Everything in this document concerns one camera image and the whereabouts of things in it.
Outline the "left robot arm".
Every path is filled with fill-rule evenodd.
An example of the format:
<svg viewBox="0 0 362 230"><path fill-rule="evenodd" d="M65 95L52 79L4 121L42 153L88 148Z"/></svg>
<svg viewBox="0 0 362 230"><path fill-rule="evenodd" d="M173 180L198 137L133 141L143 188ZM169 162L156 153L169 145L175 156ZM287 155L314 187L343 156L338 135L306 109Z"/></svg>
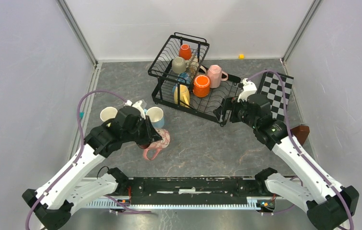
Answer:
<svg viewBox="0 0 362 230"><path fill-rule="evenodd" d="M117 168L110 169L101 178L77 188L77 184L110 154L127 142L135 142L145 149L162 140L144 112L124 106L115 117L91 130L81 141L77 153L40 188L27 189L22 197L48 230L58 230L70 217L95 199L128 190L128 178Z"/></svg>

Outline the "yellow-green faceted mug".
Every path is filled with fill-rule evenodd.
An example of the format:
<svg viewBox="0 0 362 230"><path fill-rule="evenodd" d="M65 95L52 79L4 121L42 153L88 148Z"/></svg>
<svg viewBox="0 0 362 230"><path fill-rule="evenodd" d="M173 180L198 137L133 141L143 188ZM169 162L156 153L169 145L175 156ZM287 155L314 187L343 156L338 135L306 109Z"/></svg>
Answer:
<svg viewBox="0 0 362 230"><path fill-rule="evenodd" d="M103 122L106 122L106 121L110 121L109 123L107 123L105 126L106 127L110 127L111 125L111 122L113 121L113 119L116 117L118 113L118 110L114 107L106 107L104 108L101 112L100 112L100 119L103 121Z"/></svg>

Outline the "light blue faceted mug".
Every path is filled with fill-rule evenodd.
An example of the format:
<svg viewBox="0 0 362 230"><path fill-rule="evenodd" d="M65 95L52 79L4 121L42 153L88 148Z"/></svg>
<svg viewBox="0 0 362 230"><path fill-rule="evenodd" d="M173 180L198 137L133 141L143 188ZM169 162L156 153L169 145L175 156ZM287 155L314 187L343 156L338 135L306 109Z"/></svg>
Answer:
<svg viewBox="0 0 362 230"><path fill-rule="evenodd" d="M160 107L151 107L149 109L144 110L146 116L149 116L150 121L154 128L163 128L165 121L164 121L164 113Z"/></svg>

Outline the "pink faceted mug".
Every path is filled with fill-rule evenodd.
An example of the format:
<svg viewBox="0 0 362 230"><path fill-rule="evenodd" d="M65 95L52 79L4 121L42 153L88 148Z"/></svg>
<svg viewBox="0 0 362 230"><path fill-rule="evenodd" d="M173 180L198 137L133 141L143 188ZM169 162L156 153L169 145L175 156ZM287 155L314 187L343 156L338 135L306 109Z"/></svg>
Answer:
<svg viewBox="0 0 362 230"><path fill-rule="evenodd" d="M206 72L210 79L210 88L218 88L222 81L227 81L229 76L219 65L211 65Z"/></svg>

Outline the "yellow mug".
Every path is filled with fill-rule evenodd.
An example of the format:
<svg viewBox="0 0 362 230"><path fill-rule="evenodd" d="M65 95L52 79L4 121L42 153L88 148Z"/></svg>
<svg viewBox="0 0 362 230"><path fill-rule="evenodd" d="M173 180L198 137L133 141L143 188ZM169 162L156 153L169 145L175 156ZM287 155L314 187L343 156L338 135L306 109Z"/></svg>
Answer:
<svg viewBox="0 0 362 230"><path fill-rule="evenodd" d="M185 85L176 85L173 92L174 103L183 107L190 107L190 93Z"/></svg>

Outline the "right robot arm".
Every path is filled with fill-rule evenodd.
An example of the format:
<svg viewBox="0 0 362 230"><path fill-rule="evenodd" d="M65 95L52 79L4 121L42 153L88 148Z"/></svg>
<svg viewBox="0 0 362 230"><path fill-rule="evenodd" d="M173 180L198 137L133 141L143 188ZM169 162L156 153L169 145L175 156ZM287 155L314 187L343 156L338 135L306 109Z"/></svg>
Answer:
<svg viewBox="0 0 362 230"><path fill-rule="evenodd" d="M259 195L271 192L282 196L303 210L318 230L342 230L345 223L354 229L352 217L359 192L351 185L344 187L309 156L286 124L272 117L265 95L252 94L245 100L225 98L214 114L222 120L227 111L230 122L251 127L257 140L279 156L303 182L298 185L267 168L256 175L254 188Z"/></svg>

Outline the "pink speckled mug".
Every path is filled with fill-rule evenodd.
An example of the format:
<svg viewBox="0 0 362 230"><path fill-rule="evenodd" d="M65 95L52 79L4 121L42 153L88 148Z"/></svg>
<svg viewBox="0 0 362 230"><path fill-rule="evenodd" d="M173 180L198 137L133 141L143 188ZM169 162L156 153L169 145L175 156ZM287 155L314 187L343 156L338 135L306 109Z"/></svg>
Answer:
<svg viewBox="0 0 362 230"><path fill-rule="evenodd" d="M162 149L169 146L171 140L168 130L163 128L156 128L155 130L162 137L161 140L151 143L148 147L146 145L138 145L140 149L143 149L143 158L148 161L154 160ZM151 158L147 156L149 150L155 150L155 153Z"/></svg>

